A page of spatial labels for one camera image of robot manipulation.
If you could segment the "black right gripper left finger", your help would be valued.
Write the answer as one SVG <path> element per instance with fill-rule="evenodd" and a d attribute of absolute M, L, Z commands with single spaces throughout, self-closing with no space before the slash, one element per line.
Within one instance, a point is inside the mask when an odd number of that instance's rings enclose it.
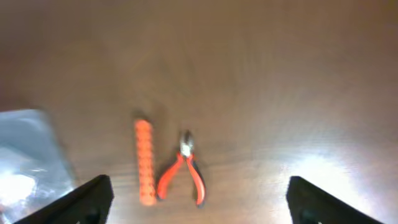
<path fill-rule="evenodd" d="M 110 176 L 99 175 L 16 224 L 105 224 L 113 198 Z"/>

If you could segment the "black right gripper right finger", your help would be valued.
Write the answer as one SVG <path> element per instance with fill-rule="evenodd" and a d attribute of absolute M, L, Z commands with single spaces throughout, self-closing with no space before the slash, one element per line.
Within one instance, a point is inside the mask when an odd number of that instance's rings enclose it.
<path fill-rule="evenodd" d="M 286 200 L 293 224 L 382 224 L 299 176 L 292 176 Z"/>

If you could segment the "clear plastic storage container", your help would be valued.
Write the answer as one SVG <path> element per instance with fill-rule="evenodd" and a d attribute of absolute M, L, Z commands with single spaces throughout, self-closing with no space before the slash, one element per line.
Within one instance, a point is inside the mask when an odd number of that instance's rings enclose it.
<path fill-rule="evenodd" d="M 1 223 L 15 223 L 75 189 L 75 177 L 48 116 L 1 113 Z"/>

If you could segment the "orange perforated plastic bar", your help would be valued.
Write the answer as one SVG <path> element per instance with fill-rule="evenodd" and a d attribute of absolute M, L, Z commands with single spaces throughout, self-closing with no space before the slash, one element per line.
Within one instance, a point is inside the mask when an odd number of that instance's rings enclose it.
<path fill-rule="evenodd" d="M 146 119 L 137 119 L 134 122 L 134 130 L 139 173 L 139 200 L 145 206 L 153 206 L 157 199 L 155 196 L 152 125 Z"/>

